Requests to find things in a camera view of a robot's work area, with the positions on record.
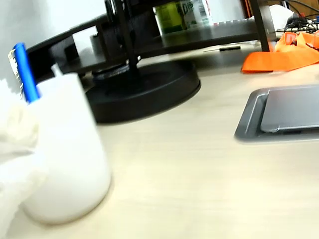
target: bottle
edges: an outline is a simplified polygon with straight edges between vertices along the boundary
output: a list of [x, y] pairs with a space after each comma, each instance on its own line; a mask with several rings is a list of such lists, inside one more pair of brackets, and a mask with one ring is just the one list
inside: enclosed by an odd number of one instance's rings
[[182, 0], [180, 5], [187, 29], [212, 25], [206, 0]]
[[43, 155], [48, 177], [23, 208], [41, 223], [68, 223], [103, 200], [111, 171], [78, 75], [55, 77], [37, 87], [42, 97], [28, 109], [39, 120], [36, 152]]
[[155, 10], [163, 34], [186, 30], [182, 9], [178, 2], [157, 6]]

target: light wooden desk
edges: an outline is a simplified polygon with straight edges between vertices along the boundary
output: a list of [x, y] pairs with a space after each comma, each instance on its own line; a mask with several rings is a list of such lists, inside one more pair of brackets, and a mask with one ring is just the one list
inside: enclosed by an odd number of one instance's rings
[[317, 83], [319, 66], [243, 75], [245, 54], [205, 53], [194, 98], [148, 119], [99, 126], [113, 169], [107, 198], [62, 226], [19, 212], [8, 238], [317, 239], [319, 141], [242, 144], [234, 132], [253, 90]]

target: orange fabric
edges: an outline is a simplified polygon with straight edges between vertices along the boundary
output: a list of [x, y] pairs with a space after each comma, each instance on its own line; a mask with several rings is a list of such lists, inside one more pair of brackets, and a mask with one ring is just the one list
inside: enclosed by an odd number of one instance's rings
[[246, 58], [242, 72], [256, 73], [268, 71], [291, 71], [304, 66], [319, 63], [319, 51], [309, 47], [315, 36], [308, 33], [295, 34], [285, 32], [277, 42], [273, 52], [253, 52]]

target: monitor stand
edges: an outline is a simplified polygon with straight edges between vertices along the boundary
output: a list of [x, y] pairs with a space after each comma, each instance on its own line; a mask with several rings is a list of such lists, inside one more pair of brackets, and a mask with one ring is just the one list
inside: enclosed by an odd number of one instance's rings
[[116, 123], [145, 118], [190, 99], [200, 89], [195, 65], [171, 61], [138, 68], [131, 33], [120, 0], [115, 1], [128, 70], [119, 70], [87, 92], [98, 123]]

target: black pole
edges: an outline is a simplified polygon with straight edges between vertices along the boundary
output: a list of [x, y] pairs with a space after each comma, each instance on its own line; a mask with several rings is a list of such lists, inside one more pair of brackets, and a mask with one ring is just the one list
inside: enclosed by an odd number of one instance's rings
[[276, 41], [276, 33], [267, 0], [251, 0], [253, 15], [257, 25], [258, 38], [262, 50], [269, 51], [270, 44]]
[[115, 20], [114, 20], [114, 13], [112, 10], [112, 4], [111, 4], [110, 0], [105, 0], [104, 3], [105, 3], [105, 8], [106, 8], [106, 14], [109, 18], [109, 21], [111, 23], [113, 23]]
[[124, 43], [125, 43], [125, 50], [127, 52], [127, 57], [129, 60], [130, 71], [134, 74], [134, 73], [137, 73], [138, 71], [136, 67], [138, 63], [138, 59], [134, 52], [133, 43], [130, 37], [129, 27], [128, 27], [127, 20], [125, 18], [124, 10], [122, 7], [122, 1], [115, 0], [114, 4], [115, 4], [115, 10], [118, 16], [119, 24], [120, 24], [120, 29], [121, 29]]

